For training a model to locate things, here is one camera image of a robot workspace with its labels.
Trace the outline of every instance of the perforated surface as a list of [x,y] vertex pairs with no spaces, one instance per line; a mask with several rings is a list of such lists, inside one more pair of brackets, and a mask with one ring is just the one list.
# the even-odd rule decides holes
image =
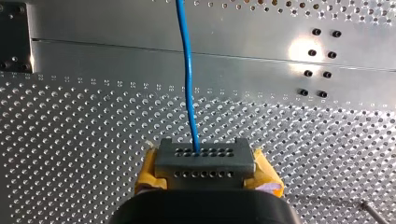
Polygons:
[[[190,140],[183,98],[171,91],[146,95],[139,88],[27,78],[6,75],[0,87],[1,160],[14,222],[105,223],[133,196],[146,141]],[[370,223],[353,207],[362,199],[395,221],[393,112],[213,94],[196,102],[202,141],[247,137],[252,147],[262,147],[306,222]]]

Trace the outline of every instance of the metal sheet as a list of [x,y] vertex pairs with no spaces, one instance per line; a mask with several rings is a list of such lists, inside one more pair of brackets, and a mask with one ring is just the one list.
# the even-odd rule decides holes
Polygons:
[[[37,74],[0,76],[2,204],[17,223],[106,223],[133,195],[146,141],[190,141],[182,55],[44,42],[34,52]],[[332,104],[291,99],[295,89],[325,82],[306,83],[288,63],[207,55],[194,62],[202,141],[247,137],[262,147],[306,223],[372,223],[356,208],[362,199],[395,221],[393,109],[356,104],[359,89],[337,89]],[[345,85],[360,76],[352,77]],[[263,97],[253,97],[257,90]]]
[[[396,68],[394,2],[259,2],[186,1],[193,51],[350,67]],[[181,50],[172,0],[114,0],[111,3],[35,0],[31,1],[30,11],[31,34],[35,38]],[[322,34],[312,35],[314,28],[321,29]],[[333,37],[334,30],[341,31],[341,37]],[[308,56],[310,49],[315,49],[317,56]],[[328,58],[329,51],[336,52],[337,57]]]

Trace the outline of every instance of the hole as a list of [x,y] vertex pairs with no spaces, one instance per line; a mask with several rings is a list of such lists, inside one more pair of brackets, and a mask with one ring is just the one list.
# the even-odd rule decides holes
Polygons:
[[198,173],[198,171],[193,171],[192,173],[191,173],[191,176],[192,177],[198,177],[198,175],[199,175],[199,173]]
[[206,178],[207,177],[207,171],[202,171],[201,172],[201,177]]

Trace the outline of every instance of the wire insulation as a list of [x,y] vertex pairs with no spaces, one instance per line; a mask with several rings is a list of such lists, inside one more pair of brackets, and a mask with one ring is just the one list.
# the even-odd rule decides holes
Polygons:
[[184,66],[185,66],[185,93],[186,93],[186,107],[191,128],[192,146],[195,152],[200,151],[198,130],[194,118],[194,106],[192,100],[192,62],[191,62],[191,43],[189,36],[189,28],[186,22],[186,13],[183,7],[184,0],[176,0],[178,26],[180,28],[181,39],[183,41],[184,49]]

